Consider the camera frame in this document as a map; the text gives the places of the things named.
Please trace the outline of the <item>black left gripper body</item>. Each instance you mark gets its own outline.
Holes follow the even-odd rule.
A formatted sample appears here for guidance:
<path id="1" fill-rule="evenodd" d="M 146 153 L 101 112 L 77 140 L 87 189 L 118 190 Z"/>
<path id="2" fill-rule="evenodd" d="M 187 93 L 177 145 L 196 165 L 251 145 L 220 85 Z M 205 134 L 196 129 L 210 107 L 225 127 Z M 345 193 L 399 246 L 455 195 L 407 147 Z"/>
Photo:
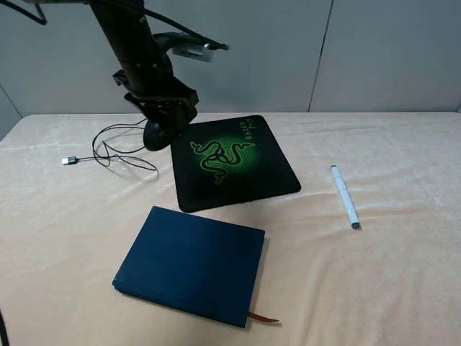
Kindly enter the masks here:
<path id="1" fill-rule="evenodd" d="M 134 90 L 123 70 L 112 75 L 118 86 L 127 90 L 124 98 L 140 110 L 148 120 L 164 123 L 181 132 L 196 116 L 197 92 L 174 76 L 169 76 L 159 90 L 141 94 Z"/>

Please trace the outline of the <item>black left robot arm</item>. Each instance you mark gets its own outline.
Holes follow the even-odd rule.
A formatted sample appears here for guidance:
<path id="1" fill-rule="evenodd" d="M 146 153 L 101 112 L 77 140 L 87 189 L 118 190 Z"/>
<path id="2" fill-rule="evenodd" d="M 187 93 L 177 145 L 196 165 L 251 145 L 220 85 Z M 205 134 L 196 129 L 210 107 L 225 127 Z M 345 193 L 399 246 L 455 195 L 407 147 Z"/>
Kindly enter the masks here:
<path id="1" fill-rule="evenodd" d="M 126 101 L 161 128 L 180 132 L 197 116 L 195 90 L 180 82 L 146 18 L 105 1 L 90 4 L 121 69 L 113 75 Z"/>

